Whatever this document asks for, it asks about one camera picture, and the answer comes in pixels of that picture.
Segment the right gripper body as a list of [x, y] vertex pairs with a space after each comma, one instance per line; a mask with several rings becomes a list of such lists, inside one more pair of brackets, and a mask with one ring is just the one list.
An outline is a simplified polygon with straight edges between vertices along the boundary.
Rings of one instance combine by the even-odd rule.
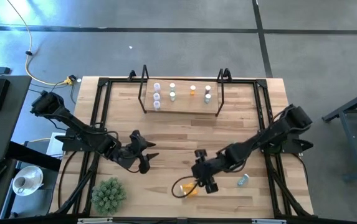
[[208, 194], [219, 190], [213, 176], [227, 169], [227, 159], [225, 155], [218, 154], [215, 158], [207, 159], [205, 149], [197, 149], [194, 152], [196, 160], [191, 167], [193, 177], [200, 187], [205, 187]]

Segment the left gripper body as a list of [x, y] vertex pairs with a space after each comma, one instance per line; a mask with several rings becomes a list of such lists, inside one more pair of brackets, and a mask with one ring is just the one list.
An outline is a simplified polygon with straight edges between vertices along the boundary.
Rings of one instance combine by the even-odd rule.
[[125, 167], [125, 169], [128, 172], [131, 172], [131, 173], [139, 172], [141, 174], [145, 174], [150, 169], [150, 163], [149, 163], [149, 160], [148, 160], [147, 156], [144, 156], [142, 154], [142, 152], [145, 149], [141, 148], [141, 143], [146, 141], [146, 139], [141, 136], [139, 130], [134, 130], [130, 134], [130, 139], [131, 139], [131, 143], [127, 144], [122, 149], [122, 152], [120, 153], [121, 154], [121, 158], [123, 160], [139, 159], [140, 160], [140, 164], [138, 166], [138, 170], [137, 171], [130, 170], [131, 166], [128, 166], [128, 168]]

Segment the grey side shelf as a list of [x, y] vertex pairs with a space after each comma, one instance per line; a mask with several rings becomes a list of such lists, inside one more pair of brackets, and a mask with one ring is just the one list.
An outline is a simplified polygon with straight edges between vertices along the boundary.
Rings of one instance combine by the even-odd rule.
[[16, 195], [10, 185], [0, 218], [9, 218], [13, 213], [16, 213], [18, 218], [34, 217], [48, 213], [58, 172], [43, 169], [43, 174], [43, 185], [28, 196]]

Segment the green potted plant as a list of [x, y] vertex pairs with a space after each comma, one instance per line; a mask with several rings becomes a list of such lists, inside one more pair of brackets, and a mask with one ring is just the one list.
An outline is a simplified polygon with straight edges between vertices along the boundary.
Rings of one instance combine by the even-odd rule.
[[92, 189], [91, 203], [98, 214], [113, 215], [122, 208], [126, 190], [120, 180], [111, 177]]

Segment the white paper box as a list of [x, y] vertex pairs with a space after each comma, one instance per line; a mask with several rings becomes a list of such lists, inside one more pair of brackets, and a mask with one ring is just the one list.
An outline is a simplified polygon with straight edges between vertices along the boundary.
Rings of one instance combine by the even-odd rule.
[[63, 143], [56, 139], [57, 136], [65, 136], [65, 133], [55, 133], [51, 134], [49, 145], [47, 147], [46, 154], [52, 157], [62, 157], [64, 155], [62, 147]]

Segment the white cup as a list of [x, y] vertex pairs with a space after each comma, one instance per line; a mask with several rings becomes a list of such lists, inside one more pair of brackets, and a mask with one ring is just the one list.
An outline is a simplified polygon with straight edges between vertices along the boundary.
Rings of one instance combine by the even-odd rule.
[[15, 192], [20, 194], [31, 188], [32, 182], [29, 178], [22, 176], [15, 178], [13, 185], [15, 187]]

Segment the black side desk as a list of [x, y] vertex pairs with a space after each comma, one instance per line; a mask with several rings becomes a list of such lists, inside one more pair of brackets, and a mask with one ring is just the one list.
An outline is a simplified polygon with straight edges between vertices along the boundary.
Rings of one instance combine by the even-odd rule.
[[9, 76], [6, 79], [9, 80], [10, 85], [0, 110], [0, 160], [4, 159], [7, 153], [9, 142], [31, 83], [31, 77], [23, 75]]

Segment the wooden shelf black metal frame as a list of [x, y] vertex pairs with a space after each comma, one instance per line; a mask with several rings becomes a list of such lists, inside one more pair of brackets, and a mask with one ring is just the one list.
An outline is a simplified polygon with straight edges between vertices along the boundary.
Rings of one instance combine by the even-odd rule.
[[[138, 101], [144, 113], [164, 112], [164, 113], [184, 113], [184, 114], [213, 114], [218, 116], [225, 103], [224, 84], [231, 81], [231, 71], [220, 69], [217, 78], [202, 81], [197, 79], [162, 79], [150, 78], [147, 66], [143, 66], [140, 89], [138, 92]], [[155, 111], [153, 95], [157, 92], [154, 90], [154, 83], [161, 85], [159, 100], [161, 108]], [[170, 100], [170, 83], [175, 83], [175, 101]], [[195, 95], [190, 95], [190, 86], [196, 87]], [[210, 85], [211, 100], [209, 103], [204, 102], [205, 86]]]

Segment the silver metal bracket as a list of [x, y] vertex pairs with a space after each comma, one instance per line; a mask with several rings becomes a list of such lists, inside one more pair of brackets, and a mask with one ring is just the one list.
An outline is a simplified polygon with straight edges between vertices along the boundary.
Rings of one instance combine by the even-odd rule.
[[110, 224], [113, 218], [79, 218], [77, 224]]
[[279, 219], [255, 218], [251, 219], [251, 224], [287, 224], [287, 221]]

